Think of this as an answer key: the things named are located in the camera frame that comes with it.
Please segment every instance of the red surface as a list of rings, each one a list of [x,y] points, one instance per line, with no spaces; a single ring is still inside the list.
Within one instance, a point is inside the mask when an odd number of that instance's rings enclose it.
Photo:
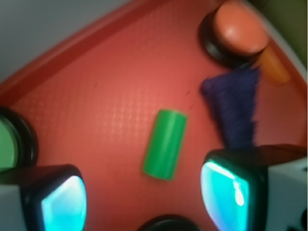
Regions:
[[[38,165],[71,163],[81,170],[88,193],[87,230],[136,230],[170,213],[215,230],[199,181],[205,154],[222,143],[198,91],[206,77],[228,70],[203,52],[197,29],[219,1],[140,2],[16,73],[0,85],[0,102],[33,125]],[[284,60],[292,81],[260,83],[256,141],[307,145],[307,89]],[[161,108],[189,116],[173,181],[141,172]]]

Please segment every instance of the green button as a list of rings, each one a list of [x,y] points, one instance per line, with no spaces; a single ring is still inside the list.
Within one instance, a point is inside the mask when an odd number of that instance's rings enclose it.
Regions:
[[[15,167],[18,159],[18,144],[10,122],[0,117],[0,168]]]

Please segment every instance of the green cylinder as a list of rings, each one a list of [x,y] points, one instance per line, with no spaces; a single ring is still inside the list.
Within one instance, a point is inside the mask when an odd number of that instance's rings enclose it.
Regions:
[[[177,167],[187,116],[160,110],[152,131],[143,171],[156,178],[172,180]]]

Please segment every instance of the black rim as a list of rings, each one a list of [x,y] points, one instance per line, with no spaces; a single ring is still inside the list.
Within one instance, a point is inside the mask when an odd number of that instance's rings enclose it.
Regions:
[[[163,215],[146,222],[137,231],[202,231],[202,230],[185,217],[178,215]]]
[[[33,166],[37,160],[37,138],[30,125],[17,113],[0,106],[0,117],[8,120],[18,143],[16,167]]]

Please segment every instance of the purple brush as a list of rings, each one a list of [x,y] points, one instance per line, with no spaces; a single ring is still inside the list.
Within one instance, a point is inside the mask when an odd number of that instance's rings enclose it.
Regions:
[[[258,68],[245,67],[202,83],[202,95],[210,106],[226,148],[254,146],[252,116],[259,76]]]

